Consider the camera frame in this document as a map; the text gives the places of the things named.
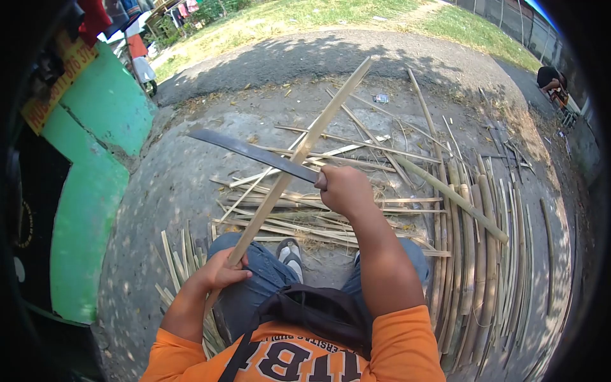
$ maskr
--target fence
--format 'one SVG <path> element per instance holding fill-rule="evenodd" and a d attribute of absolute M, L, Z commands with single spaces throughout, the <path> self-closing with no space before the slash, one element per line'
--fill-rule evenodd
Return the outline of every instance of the fence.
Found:
<path fill-rule="evenodd" d="M 455 0 L 454 4 L 497 25 L 506 35 L 521 42 L 542 65 L 561 70 L 572 98 L 579 107 L 585 104 L 585 80 L 570 50 L 558 32 L 524 0 L 520 3 L 517 0 Z"/>

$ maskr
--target green painted wall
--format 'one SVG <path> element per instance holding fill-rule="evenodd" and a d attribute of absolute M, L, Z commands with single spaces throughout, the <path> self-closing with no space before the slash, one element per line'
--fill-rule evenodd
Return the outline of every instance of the green painted wall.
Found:
<path fill-rule="evenodd" d="M 138 155 L 157 107 L 107 44 L 95 46 L 100 55 L 60 103 L 100 141 L 121 146 L 127 155 Z"/>
<path fill-rule="evenodd" d="M 130 175 L 61 106 L 42 136 L 72 162 L 51 242 L 51 304 L 66 320 L 91 323 L 106 243 Z"/>

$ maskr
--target machete handle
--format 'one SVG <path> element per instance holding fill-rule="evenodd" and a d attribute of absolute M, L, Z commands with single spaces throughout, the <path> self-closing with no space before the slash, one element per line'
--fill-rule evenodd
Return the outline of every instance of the machete handle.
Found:
<path fill-rule="evenodd" d="M 327 177 L 324 176 L 324 173 L 321 171 L 316 176 L 316 183 L 314 183 L 314 188 L 318 188 L 321 191 L 327 191 Z"/>

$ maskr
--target black shirt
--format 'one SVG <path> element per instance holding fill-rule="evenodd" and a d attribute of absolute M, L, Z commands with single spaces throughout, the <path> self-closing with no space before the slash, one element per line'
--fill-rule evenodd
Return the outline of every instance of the black shirt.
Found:
<path fill-rule="evenodd" d="M 536 83 L 539 85 L 539 88 L 549 84 L 553 79 L 560 81 L 560 74 L 558 74 L 558 71 L 554 67 L 541 67 L 536 74 Z"/>

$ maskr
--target machete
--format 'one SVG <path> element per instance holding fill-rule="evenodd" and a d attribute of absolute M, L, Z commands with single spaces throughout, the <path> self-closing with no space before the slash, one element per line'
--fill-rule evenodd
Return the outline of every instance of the machete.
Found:
<path fill-rule="evenodd" d="M 243 155 L 246 158 L 254 159 L 255 161 L 267 164 L 268 166 L 291 174 L 294 177 L 313 183 L 314 187 L 316 188 L 323 191 L 327 190 L 327 179 L 322 172 L 310 170 L 307 167 L 293 163 L 279 155 L 242 142 L 239 139 L 219 134 L 216 131 L 209 129 L 192 131 L 187 134 L 187 136 L 199 139 L 200 141 L 212 143 L 213 145 L 220 146 L 223 149 Z"/>

